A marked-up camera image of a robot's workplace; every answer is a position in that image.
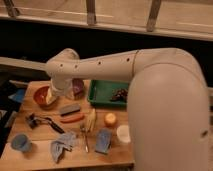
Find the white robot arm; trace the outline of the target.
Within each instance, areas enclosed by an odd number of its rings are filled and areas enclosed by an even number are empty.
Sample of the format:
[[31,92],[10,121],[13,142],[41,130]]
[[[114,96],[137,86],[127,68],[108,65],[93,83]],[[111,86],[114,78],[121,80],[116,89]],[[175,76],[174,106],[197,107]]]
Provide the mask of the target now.
[[45,70],[57,95],[68,93],[73,78],[130,84],[127,113],[134,171],[208,171],[209,94],[190,53],[143,49],[80,60],[65,49]]

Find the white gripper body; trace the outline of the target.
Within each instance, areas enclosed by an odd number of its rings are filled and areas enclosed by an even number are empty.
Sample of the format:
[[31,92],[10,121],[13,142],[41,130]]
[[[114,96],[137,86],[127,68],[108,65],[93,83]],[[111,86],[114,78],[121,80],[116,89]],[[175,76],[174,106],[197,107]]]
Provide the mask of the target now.
[[60,96],[65,96],[66,98],[72,99],[72,83],[70,80],[68,81],[54,81],[51,80],[49,84],[49,88],[47,90],[47,95],[45,97],[45,101],[47,105],[55,102]]

